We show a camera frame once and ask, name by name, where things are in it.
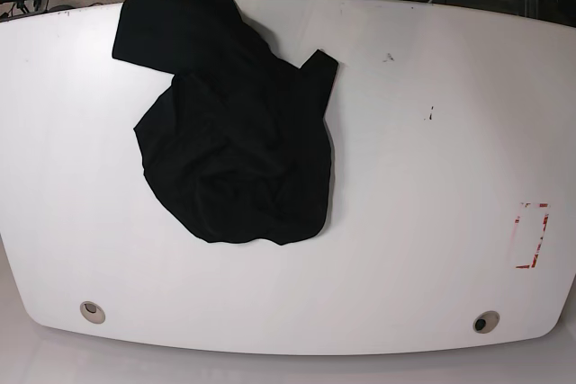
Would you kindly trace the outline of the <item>red tape rectangle marking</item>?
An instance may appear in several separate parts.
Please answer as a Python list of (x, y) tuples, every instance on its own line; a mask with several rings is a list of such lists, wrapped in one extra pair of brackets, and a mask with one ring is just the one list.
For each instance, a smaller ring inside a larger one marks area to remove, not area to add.
[(545, 202), (522, 202), (514, 221), (510, 260), (515, 269), (536, 267), (545, 238), (551, 206)]

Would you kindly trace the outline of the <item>black T-shirt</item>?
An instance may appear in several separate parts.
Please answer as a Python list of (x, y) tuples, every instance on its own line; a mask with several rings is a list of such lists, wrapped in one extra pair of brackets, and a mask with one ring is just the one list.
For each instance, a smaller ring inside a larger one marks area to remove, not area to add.
[(188, 231), (280, 246), (318, 235), (333, 57), (277, 57), (234, 0), (125, 0), (112, 55), (172, 77), (134, 132), (151, 191)]

